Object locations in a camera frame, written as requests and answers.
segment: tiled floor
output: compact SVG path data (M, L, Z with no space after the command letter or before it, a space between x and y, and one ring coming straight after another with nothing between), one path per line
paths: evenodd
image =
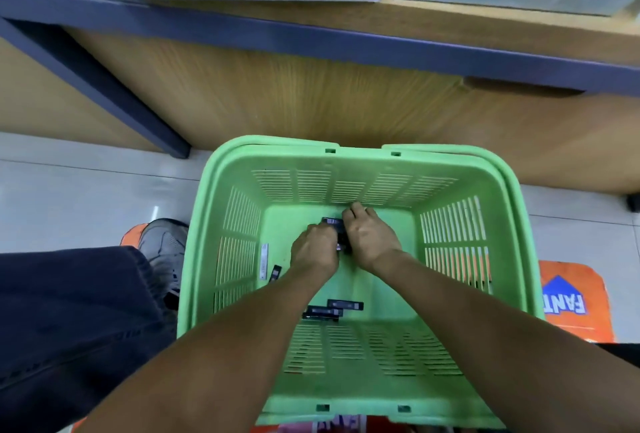
M0 252L119 243L155 217L189 221L210 152L164 154L0 133ZM640 342L640 215L621 197L522 187L539 259L593 268L619 341Z

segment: deli logo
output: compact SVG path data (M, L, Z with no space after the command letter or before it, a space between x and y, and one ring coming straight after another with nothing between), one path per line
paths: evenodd
M562 276L556 276L542 287L545 314L560 315L562 312L587 315L584 297Z

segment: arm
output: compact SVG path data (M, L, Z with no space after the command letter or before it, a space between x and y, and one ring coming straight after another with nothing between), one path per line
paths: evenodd
M81 433L245 433L273 387L300 315L338 268L337 235L309 226L279 280L194 328L114 390Z
M510 430L640 430L636 367L424 266L373 209L343 218L358 264L413 307Z

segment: shoe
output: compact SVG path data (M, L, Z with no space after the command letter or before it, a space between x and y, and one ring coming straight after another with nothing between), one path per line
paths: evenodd
M148 259L164 304L178 310L184 248L189 227L175 219L156 219L140 235L138 249Z

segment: dark jeans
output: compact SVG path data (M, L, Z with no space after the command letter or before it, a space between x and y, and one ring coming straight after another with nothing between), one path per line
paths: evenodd
M57 432L175 340L132 247L0 254L0 430Z

